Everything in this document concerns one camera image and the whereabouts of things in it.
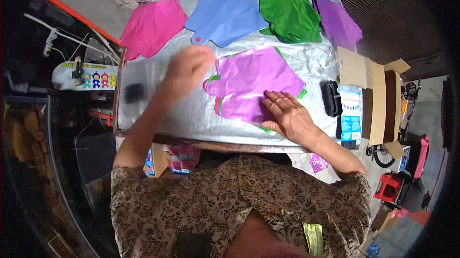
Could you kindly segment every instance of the bicycle wheel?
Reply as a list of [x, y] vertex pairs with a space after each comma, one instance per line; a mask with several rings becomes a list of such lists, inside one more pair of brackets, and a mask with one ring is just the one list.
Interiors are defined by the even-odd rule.
[[374, 159], [377, 165], [382, 168], [389, 168], [395, 163], [395, 159], [383, 145], [374, 146]]

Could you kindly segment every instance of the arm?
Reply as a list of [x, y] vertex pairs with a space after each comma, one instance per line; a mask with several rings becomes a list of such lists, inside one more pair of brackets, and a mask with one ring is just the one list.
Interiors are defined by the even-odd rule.
[[160, 90], [153, 95], [147, 109], [131, 127], [120, 146], [114, 168], [144, 165], [160, 123], [172, 107], [198, 86], [214, 59], [211, 49], [206, 46], [186, 47], [171, 59]]
[[361, 161], [317, 127], [307, 109], [292, 95], [266, 91], [265, 96], [264, 105], [278, 121], [265, 121], [262, 126], [318, 154], [340, 178], [356, 172], [367, 174]]

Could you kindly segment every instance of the hand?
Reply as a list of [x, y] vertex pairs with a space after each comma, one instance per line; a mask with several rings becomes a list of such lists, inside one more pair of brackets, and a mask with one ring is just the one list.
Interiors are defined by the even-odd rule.
[[170, 61], [161, 84], [161, 95], [171, 105], [176, 104], [195, 89], [215, 60], [207, 46], [191, 45], [181, 49]]
[[264, 121], [261, 126], [272, 129], [290, 141], [311, 150], [315, 140], [323, 132], [291, 94], [265, 91], [262, 102], [278, 121]]

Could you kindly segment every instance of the purple foil balloon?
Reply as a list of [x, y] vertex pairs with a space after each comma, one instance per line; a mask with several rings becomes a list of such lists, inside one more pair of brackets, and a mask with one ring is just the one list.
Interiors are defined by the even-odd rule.
[[320, 157], [316, 153], [313, 153], [311, 155], [310, 164], [314, 173], [317, 173], [329, 167], [329, 163], [327, 163], [322, 157]]
[[216, 114], [261, 124], [275, 120], [262, 103], [264, 91], [289, 92], [297, 97], [305, 83], [273, 46], [260, 46], [216, 59], [217, 75], [203, 83], [216, 98]]
[[355, 44], [362, 39], [362, 31], [345, 8], [330, 0], [316, 0], [315, 9], [321, 15], [324, 36], [332, 45], [354, 51]]

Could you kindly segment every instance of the person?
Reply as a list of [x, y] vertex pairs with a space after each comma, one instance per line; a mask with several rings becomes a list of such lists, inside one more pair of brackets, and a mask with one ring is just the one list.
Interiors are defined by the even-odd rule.
[[352, 257], [370, 227], [366, 170], [315, 126], [288, 93], [266, 91], [277, 121], [262, 125], [317, 153], [342, 179], [240, 155], [184, 179], [147, 178], [145, 157], [168, 111], [214, 62], [205, 46], [182, 49], [126, 136], [112, 170], [111, 212], [122, 257]]

